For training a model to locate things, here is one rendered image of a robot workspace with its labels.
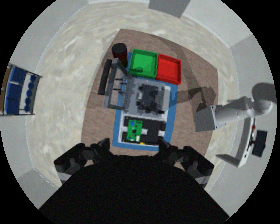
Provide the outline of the green circuit board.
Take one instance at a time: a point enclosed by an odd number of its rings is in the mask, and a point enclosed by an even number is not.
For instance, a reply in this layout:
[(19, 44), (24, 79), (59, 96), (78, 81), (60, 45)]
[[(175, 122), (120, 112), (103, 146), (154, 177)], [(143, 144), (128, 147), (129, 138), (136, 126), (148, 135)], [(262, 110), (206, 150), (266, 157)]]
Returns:
[(126, 140), (140, 142), (142, 125), (143, 121), (129, 119)]

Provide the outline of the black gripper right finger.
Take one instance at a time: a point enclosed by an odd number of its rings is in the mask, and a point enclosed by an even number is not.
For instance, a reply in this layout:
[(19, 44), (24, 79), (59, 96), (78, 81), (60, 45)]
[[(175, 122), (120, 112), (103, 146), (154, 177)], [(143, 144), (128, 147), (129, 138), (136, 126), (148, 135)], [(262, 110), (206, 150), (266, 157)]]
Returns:
[(185, 172), (193, 176), (203, 188), (206, 187), (214, 165), (204, 156), (190, 146), (184, 146), (183, 149), (178, 149), (177, 146), (171, 146), (171, 144), (168, 144), (164, 139), (159, 140), (158, 149), (159, 152), (157, 154), (149, 156), (144, 161), (161, 164), (168, 163), (172, 166), (174, 166), (176, 162), (180, 162)]

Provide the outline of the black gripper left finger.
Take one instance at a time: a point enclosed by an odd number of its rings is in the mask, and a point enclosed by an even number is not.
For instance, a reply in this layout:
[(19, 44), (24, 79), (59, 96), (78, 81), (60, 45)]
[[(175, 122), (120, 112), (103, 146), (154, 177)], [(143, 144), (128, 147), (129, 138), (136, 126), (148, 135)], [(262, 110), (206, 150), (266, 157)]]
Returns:
[(109, 138), (104, 138), (99, 142), (97, 144), (91, 144), (90, 147), (85, 147), (84, 143), (76, 144), (74, 147), (54, 160), (54, 165), (62, 185), (71, 177), (72, 174), (84, 167), (88, 160), (92, 160), (93, 164), (100, 161), (124, 161), (121, 157), (114, 155), (109, 151)]

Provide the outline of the red open-top bin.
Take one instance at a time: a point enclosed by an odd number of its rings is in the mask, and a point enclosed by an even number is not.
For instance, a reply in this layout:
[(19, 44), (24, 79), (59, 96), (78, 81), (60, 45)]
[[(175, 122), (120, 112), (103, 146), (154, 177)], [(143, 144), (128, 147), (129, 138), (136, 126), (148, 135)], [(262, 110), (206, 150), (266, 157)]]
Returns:
[(181, 60), (159, 54), (157, 62), (157, 74), (155, 80), (174, 85), (181, 84)]

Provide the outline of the green open-top bin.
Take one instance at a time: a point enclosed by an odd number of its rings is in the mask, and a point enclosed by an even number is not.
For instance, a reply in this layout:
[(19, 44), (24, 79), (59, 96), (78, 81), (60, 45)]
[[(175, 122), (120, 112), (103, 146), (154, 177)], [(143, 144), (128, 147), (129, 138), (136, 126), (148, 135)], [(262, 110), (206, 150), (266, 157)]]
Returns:
[(132, 76), (155, 79), (157, 72), (155, 58), (158, 60), (158, 53), (133, 49), (128, 73)]

